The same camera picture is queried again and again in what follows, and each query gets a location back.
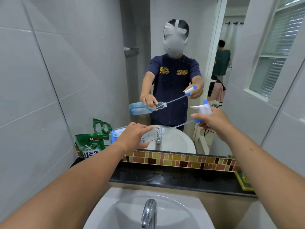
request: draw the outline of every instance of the green shirt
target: green shirt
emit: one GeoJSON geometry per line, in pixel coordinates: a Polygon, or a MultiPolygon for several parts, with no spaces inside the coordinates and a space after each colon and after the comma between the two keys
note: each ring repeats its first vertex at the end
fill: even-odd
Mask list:
{"type": "Polygon", "coordinates": [[[229,61],[231,61],[231,52],[229,50],[217,50],[215,61],[216,63],[214,65],[212,75],[225,75],[229,61]]]}

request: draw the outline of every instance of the ceiling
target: ceiling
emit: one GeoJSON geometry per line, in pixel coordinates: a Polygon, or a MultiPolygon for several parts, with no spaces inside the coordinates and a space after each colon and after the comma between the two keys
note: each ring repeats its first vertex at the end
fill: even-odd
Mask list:
{"type": "Polygon", "coordinates": [[[228,0],[227,7],[246,7],[249,3],[250,0],[228,0]]]}

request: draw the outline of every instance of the window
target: window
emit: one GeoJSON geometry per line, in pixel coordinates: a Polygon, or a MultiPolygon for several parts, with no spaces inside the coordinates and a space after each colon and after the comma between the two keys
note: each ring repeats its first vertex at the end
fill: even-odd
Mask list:
{"type": "Polygon", "coordinates": [[[249,89],[270,97],[305,16],[305,0],[279,0],[249,89]]]}

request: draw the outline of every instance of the hand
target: hand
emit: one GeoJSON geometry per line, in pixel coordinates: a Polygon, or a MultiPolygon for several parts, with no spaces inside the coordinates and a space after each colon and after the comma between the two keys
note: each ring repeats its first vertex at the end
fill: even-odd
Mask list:
{"type": "Polygon", "coordinates": [[[229,121],[223,110],[215,107],[211,107],[211,110],[212,114],[210,115],[198,113],[192,114],[192,117],[195,119],[204,120],[198,124],[201,130],[210,128],[216,132],[217,136],[221,140],[224,141],[226,139],[226,134],[234,129],[234,126],[229,121]]]}
{"type": "MultiPolygon", "coordinates": [[[[195,84],[191,84],[189,85],[184,91],[192,88],[195,84]]],[[[191,92],[191,95],[189,96],[189,99],[197,99],[198,97],[200,97],[203,93],[203,88],[201,85],[196,84],[197,88],[191,92]]]]}
{"type": "Polygon", "coordinates": [[[155,104],[158,104],[158,101],[156,100],[156,98],[151,95],[151,94],[147,94],[147,95],[141,95],[140,97],[141,101],[143,101],[143,104],[145,105],[147,102],[147,107],[152,108],[155,104]]]}
{"type": "Polygon", "coordinates": [[[146,126],[142,124],[130,123],[127,128],[122,132],[114,144],[120,145],[124,154],[137,150],[145,149],[149,142],[142,143],[142,136],[153,129],[153,126],[146,126]]]}

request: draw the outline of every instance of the person in green shirt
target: person in green shirt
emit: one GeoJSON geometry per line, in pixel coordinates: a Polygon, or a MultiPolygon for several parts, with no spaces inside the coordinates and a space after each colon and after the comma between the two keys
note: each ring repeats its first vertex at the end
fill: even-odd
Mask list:
{"type": "Polygon", "coordinates": [[[223,40],[219,40],[215,62],[214,62],[214,68],[212,72],[212,76],[217,76],[217,78],[222,81],[223,76],[227,72],[228,65],[231,65],[231,52],[230,50],[224,49],[224,46],[226,45],[226,42],[223,40]]]}

